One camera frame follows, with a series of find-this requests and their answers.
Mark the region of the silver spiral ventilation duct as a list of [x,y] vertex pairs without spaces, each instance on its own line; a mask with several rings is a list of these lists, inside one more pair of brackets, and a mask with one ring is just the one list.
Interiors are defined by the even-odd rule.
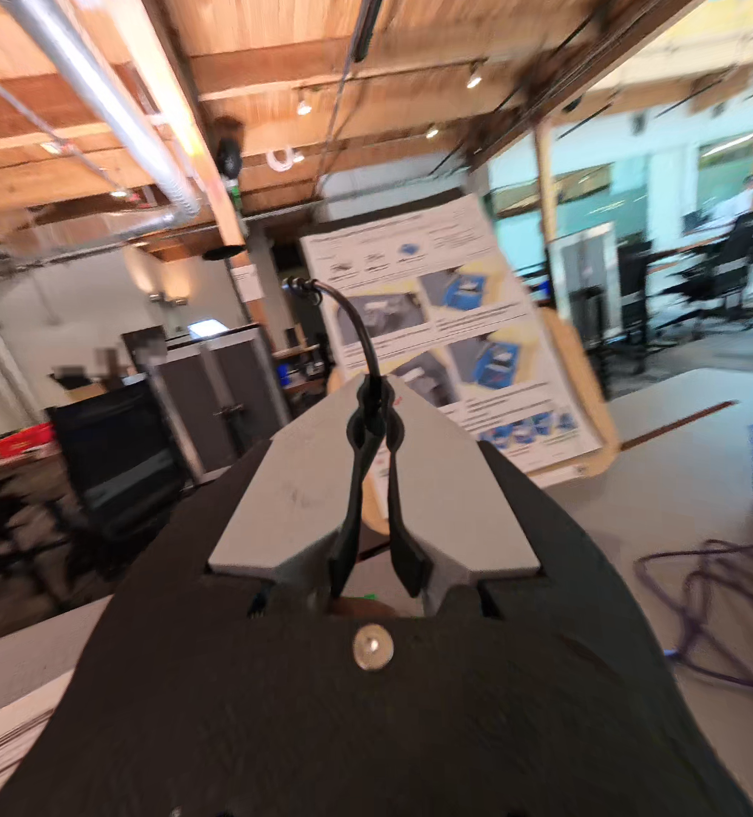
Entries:
[[191,110],[149,91],[117,8],[0,2],[0,274],[208,218]]

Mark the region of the grey usb hub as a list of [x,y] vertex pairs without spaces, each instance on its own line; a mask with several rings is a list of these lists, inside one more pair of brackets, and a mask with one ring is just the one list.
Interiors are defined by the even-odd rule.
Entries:
[[281,287],[284,291],[315,304],[319,304],[324,296],[328,296],[348,316],[354,328],[362,347],[367,374],[363,377],[358,392],[358,408],[351,416],[350,431],[353,434],[354,451],[361,457],[363,470],[367,471],[385,440],[393,393],[386,378],[382,376],[377,353],[365,323],[349,299],[330,284],[316,279],[292,276],[288,277]]

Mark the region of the printed instruction sheet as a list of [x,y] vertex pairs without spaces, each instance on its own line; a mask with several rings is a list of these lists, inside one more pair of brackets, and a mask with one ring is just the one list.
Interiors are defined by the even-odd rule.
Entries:
[[538,307],[474,195],[300,240],[384,374],[531,473],[601,449]]

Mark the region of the black office chair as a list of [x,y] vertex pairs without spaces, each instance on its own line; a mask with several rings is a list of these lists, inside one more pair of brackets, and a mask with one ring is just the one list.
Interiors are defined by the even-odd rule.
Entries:
[[78,531],[108,555],[148,546],[191,484],[149,382],[49,407],[46,415],[82,515]]

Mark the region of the grey metal cabinet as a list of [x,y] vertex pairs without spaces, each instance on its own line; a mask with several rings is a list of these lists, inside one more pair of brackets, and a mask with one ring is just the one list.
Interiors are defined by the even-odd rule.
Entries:
[[293,418],[269,338],[256,323],[152,354],[147,372],[198,485]]

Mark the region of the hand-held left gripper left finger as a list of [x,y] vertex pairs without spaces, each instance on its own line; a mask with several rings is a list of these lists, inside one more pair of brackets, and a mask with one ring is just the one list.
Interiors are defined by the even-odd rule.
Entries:
[[214,574],[339,597],[359,553],[371,468],[371,376],[281,429],[208,558]]

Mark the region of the red storage bin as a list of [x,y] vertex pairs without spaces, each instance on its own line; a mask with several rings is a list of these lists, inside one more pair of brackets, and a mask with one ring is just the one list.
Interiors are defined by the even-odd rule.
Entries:
[[32,453],[55,439],[51,423],[41,423],[0,437],[0,462]]

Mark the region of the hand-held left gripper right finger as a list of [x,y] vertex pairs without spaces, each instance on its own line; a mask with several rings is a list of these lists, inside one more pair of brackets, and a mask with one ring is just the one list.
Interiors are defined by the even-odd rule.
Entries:
[[454,587],[538,574],[479,443],[399,377],[385,383],[391,563],[409,596],[437,611]]

